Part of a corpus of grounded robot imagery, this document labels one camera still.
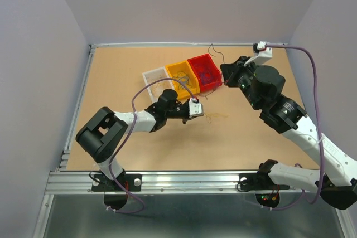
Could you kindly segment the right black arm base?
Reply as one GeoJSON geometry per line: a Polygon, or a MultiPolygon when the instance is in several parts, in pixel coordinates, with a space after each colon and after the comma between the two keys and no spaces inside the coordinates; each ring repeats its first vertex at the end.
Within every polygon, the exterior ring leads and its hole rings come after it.
{"type": "Polygon", "coordinates": [[[242,191],[258,190],[289,190],[290,186],[284,184],[275,184],[267,174],[260,172],[244,172],[239,174],[239,184],[242,191]]]}

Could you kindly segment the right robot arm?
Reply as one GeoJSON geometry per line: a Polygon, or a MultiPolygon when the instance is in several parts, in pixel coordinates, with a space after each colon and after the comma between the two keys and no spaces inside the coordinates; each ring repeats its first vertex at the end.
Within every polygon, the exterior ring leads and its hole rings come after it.
{"type": "Polygon", "coordinates": [[[315,163],[319,170],[287,166],[276,160],[259,165],[255,174],[245,173],[243,191],[272,190],[277,186],[318,194],[327,204],[345,210],[356,202],[356,160],[350,158],[317,126],[304,108],[284,96],[285,78],[272,66],[257,65],[241,56],[231,64],[221,64],[224,84],[239,88],[260,119],[287,138],[315,163]]]}

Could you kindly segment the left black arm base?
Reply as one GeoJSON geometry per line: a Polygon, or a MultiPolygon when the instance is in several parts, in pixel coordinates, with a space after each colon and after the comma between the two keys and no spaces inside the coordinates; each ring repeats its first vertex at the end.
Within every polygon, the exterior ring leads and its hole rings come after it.
{"type": "MultiPolygon", "coordinates": [[[[93,192],[123,191],[114,180],[109,179],[102,173],[90,173],[89,177],[92,180],[91,190],[93,192]]],[[[141,190],[142,175],[139,173],[121,174],[116,179],[126,190],[130,192],[139,192],[141,190]]]]}

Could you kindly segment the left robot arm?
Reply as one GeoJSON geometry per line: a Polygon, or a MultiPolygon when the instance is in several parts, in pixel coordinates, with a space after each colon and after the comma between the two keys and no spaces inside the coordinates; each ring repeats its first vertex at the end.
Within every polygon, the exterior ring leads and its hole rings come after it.
{"type": "Polygon", "coordinates": [[[168,119],[181,119],[186,124],[203,115],[199,99],[188,98],[182,103],[175,90],[165,89],[145,110],[121,113],[106,106],[100,108],[78,131],[75,140],[105,175],[105,184],[111,190],[118,190],[124,185],[124,169],[114,154],[123,137],[135,132],[156,132],[168,119]]]}

